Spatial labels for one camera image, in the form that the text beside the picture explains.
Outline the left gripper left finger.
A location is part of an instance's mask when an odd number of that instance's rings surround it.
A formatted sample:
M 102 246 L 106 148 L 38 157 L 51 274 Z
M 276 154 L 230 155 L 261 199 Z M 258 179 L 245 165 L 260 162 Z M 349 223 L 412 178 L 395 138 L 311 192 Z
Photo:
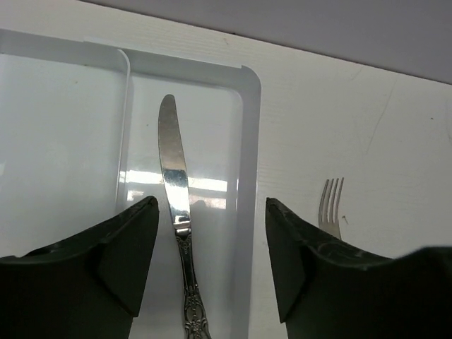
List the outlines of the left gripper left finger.
M 148 196 L 78 234 L 1 259 L 2 338 L 127 338 L 157 236 Z

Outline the black handled fork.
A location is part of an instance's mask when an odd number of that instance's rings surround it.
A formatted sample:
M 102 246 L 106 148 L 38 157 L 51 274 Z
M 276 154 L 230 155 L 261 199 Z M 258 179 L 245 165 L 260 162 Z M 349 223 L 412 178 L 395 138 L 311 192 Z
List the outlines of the black handled fork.
M 341 240 L 338 209 L 344 178 L 327 179 L 321 194 L 318 212 L 319 228 Z

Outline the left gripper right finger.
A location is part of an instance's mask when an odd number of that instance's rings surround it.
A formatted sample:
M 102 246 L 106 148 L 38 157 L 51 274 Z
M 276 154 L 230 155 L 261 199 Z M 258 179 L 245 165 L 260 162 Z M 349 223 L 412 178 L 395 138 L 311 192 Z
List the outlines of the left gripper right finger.
M 451 249 L 369 253 L 266 201 L 280 321 L 289 338 L 450 338 Z

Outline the ornate silver knife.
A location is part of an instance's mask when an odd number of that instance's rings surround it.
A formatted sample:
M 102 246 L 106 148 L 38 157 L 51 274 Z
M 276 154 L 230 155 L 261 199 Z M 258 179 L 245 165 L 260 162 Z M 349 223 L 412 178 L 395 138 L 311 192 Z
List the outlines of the ornate silver knife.
M 208 318 L 194 268 L 189 181 L 175 97 L 167 94 L 159 108 L 158 148 L 162 179 L 182 266 L 186 338 L 210 338 Z

